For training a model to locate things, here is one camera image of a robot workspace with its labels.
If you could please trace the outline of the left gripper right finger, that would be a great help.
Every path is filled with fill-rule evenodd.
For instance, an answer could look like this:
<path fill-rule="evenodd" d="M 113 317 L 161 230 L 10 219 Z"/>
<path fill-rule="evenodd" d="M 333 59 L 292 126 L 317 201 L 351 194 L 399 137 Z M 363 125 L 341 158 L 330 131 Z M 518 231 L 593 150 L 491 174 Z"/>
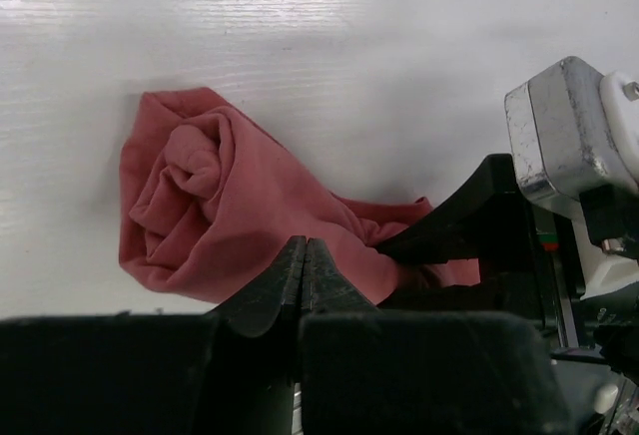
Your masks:
<path fill-rule="evenodd" d="M 307 244 L 300 309 L 302 315 L 378 312 L 378 308 L 341 274 L 327 245 L 317 238 L 311 238 Z"/>

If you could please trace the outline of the dusty red t shirt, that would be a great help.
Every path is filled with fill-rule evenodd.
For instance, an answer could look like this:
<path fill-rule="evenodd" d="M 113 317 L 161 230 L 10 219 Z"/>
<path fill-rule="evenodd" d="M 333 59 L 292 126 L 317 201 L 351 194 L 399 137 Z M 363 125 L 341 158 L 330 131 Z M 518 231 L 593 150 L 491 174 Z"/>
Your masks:
<path fill-rule="evenodd" d="M 295 235 L 325 242 L 371 302 L 397 289 L 474 285 L 474 259 L 402 265 L 377 246 L 429 214 L 418 199 L 341 198 L 284 146 L 208 88 L 148 92 L 120 161 L 119 263 L 148 289 L 220 303 Z"/>

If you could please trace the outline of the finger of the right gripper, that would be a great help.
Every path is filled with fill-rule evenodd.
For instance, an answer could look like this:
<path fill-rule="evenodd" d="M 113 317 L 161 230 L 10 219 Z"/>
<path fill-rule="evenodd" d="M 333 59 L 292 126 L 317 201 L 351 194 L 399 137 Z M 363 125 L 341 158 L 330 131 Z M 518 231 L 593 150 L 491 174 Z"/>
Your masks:
<path fill-rule="evenodd" d="M 376 249 L 407 264 L 476 259 L 482 271 L 526 270 L 529 224 L 512 157 L 484 158 L 452 196 Z"/>

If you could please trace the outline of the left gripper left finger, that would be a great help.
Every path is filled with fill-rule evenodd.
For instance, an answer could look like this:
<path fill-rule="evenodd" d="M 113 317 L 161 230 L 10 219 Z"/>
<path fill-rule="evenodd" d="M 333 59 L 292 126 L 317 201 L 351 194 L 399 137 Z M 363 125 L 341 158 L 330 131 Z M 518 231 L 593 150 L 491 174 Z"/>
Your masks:
<path fill-rule="evenodd" d="M 214 310 L 232 333 L 259 338 L 281 318 L 297 318 L 306 257 L 306 238 L 292 236 L 271 264 Z"/>

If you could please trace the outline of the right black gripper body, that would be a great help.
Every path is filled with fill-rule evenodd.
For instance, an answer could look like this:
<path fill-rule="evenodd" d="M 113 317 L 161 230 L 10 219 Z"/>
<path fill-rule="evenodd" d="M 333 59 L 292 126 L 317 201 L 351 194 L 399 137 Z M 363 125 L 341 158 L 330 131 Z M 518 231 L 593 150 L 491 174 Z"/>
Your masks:
<path fill-rule="evenodd" d="M 401 293 L 383 326 L 383 425 L 409 434 L 634 434 L 638 285 L 585 298 L 576 232 L 525 197 L 529 265 Z"/>

